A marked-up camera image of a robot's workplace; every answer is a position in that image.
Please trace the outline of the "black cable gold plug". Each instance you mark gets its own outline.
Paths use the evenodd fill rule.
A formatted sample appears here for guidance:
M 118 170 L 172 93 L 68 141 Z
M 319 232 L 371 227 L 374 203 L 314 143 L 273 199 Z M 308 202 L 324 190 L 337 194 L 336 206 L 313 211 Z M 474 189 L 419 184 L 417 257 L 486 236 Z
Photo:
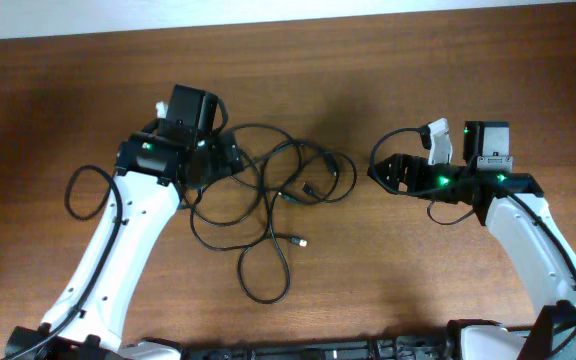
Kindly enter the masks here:
M 237 280 L 244 294 L 250 300 L 254 301 L 257 304 L 271 305 L 279 303 L 286 297 L 291 288 L 292 278 L 291 278 L 290 266 L 281 248 L 281 245 L 279 244 L 279 241 L 284 240 L 292 245 L 299 247 L 305 247 L 308 245 L 307 240 L 302 237 L 277 233 L 274 229 L 273 224 L 274 207 L 276 200 L 279 197 L 285 196 L 287 194 L 287 192 L 285 191 L 285 187 L 294 181 L 296 176 L 303 169 L 303 165 L 305 164 L 301 147 L 302 145 L 299 144 L 296 140 L 285 140 L 283 142 L 280 142 L 277 146 L 275 146 L 268 154 L 263 155 L 261 158 L 255 160 L 253 160 L 245 151 L 243 150 L 239 151 L 241 157 L 244 159 L 243 170 L 246 171 L 248 169 L 251 169 L 255 182 L 254 183 L 246 182 L 238 178 L 236 175 L 229 176 L 229 179 L 232 179 L 235 183 L 246 188 L 247 190 L 253 191 L 255 193 L 255 198 L 253 200 L 253 203 L 245 210 L 245 212 L 234 220 L 224 222 L 213 221 L 204 216 L 198 210 L 198 205 L 200 204 L 203 195 L 212 186 L 212 183 L 201 187 L 197 191 L 197 195 L 195 196 L 195 199 L 193 201 L 190 201 L 186 196 L 183 197 L 184 204 L 190 210 L 189 225 L 191 232 L 195 237 L 195 239 L 203 247 L 214 252 L 231 252 L 231 251 L 240 252 L 236 267 Z M 266 179 L 265 179 L 265 170 L 268 163 L 273 157 L 279 155 L 281 152 L 288 150 L 290 148 L 295 148 L 297 151 L 298 167 L 295 170 L 295 175 L 289 176 L 282 186 L 268 187 L 266 185 Z M 255 240 L 252 240 L 251 242 L 231 246 L 216 246 L 209 244 L 207 241 L 205 241 L 196 229 L 195 226 L 196 219 L 199 219 L 205 224 L 208 224 L 213 227 L 219 227 L 219 228 L 233 227 L 247 220 L 252 215 L 252 213 L 259 208 L 259 206 L 262 206 L 263 212 L 265 214 L 265 220 L 263 222 L 264 228 L 263 232 L 259 235 L 259 237 Z M 280 292 L 280 294 L 275 297 L 260 298 L 256 296 L 246 284 L 244 277 L 244 260 L 251 250 L 267 241 L 269 241 L 273 245 L 276 254 L 279 258 L 279 262 L 284 276 L 284 287 L 283 290 Z

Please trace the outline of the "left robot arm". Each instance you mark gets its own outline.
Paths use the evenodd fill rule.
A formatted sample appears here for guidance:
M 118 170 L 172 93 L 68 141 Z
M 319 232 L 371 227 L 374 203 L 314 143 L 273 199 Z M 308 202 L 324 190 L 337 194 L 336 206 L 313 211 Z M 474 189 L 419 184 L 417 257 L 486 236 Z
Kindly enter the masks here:
M 16 327 L 8 359 L 180 359 L 161 339 L 124 346 L 127 310 L 160 233 L 185 191 L 200 190 L 243 169 L 236 141 L 215 127 L 226 111 L 215 94 L 177 85 L 157 117 L 119 145 L 113 173 L 92 166 L 109 191 L 100 222 L 68 285 L 37 329 Z

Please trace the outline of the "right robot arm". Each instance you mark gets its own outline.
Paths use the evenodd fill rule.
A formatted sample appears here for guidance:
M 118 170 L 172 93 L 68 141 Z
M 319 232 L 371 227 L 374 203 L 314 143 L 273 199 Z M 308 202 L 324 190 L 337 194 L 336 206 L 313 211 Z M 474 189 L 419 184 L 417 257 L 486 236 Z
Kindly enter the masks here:
M 576 254 L 534 177 L 514 172 L 508 123 L 466 122 L 462 166 L 451 162 L 446 119 L 415 132 L 428 156 L 371 159 L 368 176 L 392 195 L 470 206 L 510 258 L 537 319 L 524 331 L 491 320 L 452 320 L 438 340 L 398 338 L 398 351 L 436 359 L 576 359 Z

